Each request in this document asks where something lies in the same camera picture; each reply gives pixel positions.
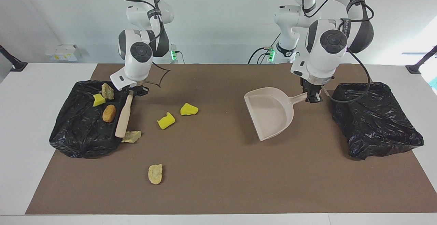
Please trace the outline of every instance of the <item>dustpan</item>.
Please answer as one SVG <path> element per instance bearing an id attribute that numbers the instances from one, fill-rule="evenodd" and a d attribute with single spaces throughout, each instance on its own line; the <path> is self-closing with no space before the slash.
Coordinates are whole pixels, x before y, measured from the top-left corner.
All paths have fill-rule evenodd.
<path id="1" fill-rule="evenodd" d="M 244 96 L 247 109 L 260 141 L 270 139 L 282 133 L 294 116 L 293 105 L 304 101 L 306 93 L 295 97 L 277 88 L 260 88 Z"/>

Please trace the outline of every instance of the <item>white wall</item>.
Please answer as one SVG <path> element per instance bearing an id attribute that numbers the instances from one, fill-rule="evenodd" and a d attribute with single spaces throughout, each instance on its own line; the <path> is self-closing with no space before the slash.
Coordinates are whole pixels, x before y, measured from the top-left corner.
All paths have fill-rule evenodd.
<path id="1" fill-rule="evenodd" d="M 270 45 L 279 28 L 273 14 L 293 0 L 165 0 L 175 10 L 167 32 L 187 63 L 245 63 Z M 360 53 L 365 63 L 402 64 L 398 57 L 437 15 L 437 0 L 367 0 L 376 12 L 372 45 Z M 44 46 L 77 44 L 86 62 L 121 62 L 117 36 L 134 28 L 122 0 L 0 0 L 0 43 L 29 62 L 45 62 Z M 324 18 L 345 17 L 330 2 Z"/>

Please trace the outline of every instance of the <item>yellow sponge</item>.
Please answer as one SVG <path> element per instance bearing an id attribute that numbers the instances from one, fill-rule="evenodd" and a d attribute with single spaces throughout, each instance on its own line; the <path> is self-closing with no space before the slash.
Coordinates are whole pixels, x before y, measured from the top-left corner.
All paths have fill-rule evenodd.
<path id="1" fill-rule="evenodd" d="M 176 122 L 175 118 L 173 117 L 172 114 L 170 114 L 169 112 L 167 112 L 167 116 L 163 117 L 161 120 L 157 121 L 159 124 L 159 127 L 164 130 L 166 129 L 168 126 L 172 125 L 174 122 Z"/>
<path id="2" fill-rule="evenodd" d="M 199 111 L 199 108 L 192 106 L 188 103 L 185 103 L 185 105 L 181 108 L 181 115 L 196 115 L 197 112 Z"/>
<path id="3" fill-rule="evenodd" d="M 96 107 L 96 106 L 98 106 L 98 105 L 101 105 L 101 104 L 105 104 L 106 103 L 106 99 L 105 98 L 103 98 L 103 96 L 101 95 L 101 94 L 95 94 L 95 95 L 93 95 L 94 96 L 94 104 L 93 104 L 93 107 Z"/>

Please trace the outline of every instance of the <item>white table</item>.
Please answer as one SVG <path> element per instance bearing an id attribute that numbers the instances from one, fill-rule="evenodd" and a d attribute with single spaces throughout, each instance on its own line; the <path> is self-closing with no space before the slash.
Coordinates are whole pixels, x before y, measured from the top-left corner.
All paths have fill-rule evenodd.
<path id="1" fill-rule="evenodd" d="M 96 64 L 29 64 L 0 84 L 0 224 L 317 224 L 435 225 L 432 214 L 245 214 L 245 215 L 24 215 L 54 148 L 48 137 L 77 81 Z M 367 65 L 375 82 L 389 85 L 425 145 L 414 153 L 437 189 L 437 96 L 420 75 L 403 66 Z"/>

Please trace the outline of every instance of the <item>dustpan handle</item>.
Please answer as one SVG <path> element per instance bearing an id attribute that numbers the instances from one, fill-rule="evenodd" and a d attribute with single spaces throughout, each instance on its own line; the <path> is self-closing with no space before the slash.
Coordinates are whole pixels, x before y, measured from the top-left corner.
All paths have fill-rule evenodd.
<path id="1" fill-rule="evenodd" d="M 294 105 L 299 102 L 305 101 L 306 98 L 307 98 L 307 93 L 303 93 L 298 96 L 294 96 L 293 98 L 290 98 L 290 102 Z"/>

